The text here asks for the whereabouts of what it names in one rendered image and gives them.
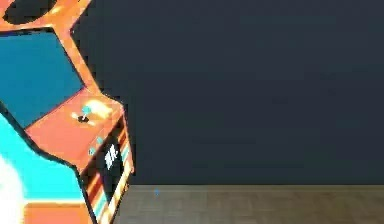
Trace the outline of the orange arcade game cabinet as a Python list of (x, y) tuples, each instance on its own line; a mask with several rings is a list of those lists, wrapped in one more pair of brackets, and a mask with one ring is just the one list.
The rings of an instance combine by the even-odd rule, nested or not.
[(113, 224), (128, 190), (124, 107), (72, 37), (91, 1), (15, 23), (0, 0), (0, 224)]

